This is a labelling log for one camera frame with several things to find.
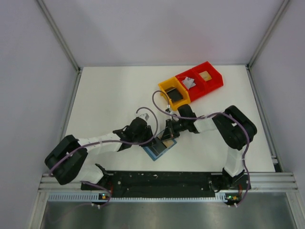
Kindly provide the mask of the blue leather card holder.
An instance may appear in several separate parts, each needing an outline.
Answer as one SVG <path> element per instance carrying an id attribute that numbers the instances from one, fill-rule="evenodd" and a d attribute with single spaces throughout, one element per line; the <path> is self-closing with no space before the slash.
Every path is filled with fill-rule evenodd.
<path id="1" fill-rule="evenodd" d="M 177 144 L 177 141 L 175 139 L 170 139 L 162 142 L 161 137 L 163 133 L 164 130 L 162 130 L 155 138 L 156 144 L 152 146 L 143 147 L 143 150 L 151 158 L 152 161 L 156 161 L 157 159 L 159 159 L 162 155 L 164 155 L 167 151 L 169 151 Z"/>

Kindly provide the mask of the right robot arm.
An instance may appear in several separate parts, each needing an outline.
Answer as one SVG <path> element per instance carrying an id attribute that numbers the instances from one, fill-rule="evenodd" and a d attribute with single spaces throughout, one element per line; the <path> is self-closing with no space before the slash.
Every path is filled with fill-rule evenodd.
<path id="1" fill-rule="evenodd" d="M 183 131 L 199 134 L 217 130 L 228 145 L 228 153 L 222 176 L 212 181 L 211 188 L 220 191 L 237 186 L 237 182 L 248 171 L 244 166 L 245 154 L 257 134 L 254 123 L 235 105 L 205 118 L 197 117 L 188 104 L 180 106 L 178 113 L 180 117 L 176 120 L 166 120 L 161 141 L 178 138 Z"/>

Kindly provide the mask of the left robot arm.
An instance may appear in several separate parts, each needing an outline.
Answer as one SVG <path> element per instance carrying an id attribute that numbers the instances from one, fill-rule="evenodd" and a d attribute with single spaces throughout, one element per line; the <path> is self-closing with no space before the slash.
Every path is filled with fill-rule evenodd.
<path id="1" fill-rule="evenodd" d="M 106 135 L 92 138 L 67 135 L 47 155 L 44 163 L 60 185 L 72 181 L 97 184 L 106 175 L 100 163 L 94 162 L 98 155 L 123 151 L 132 145 L 148 147 L 155 143 L 151 126 L 137 117 L 124 128 Z"/>

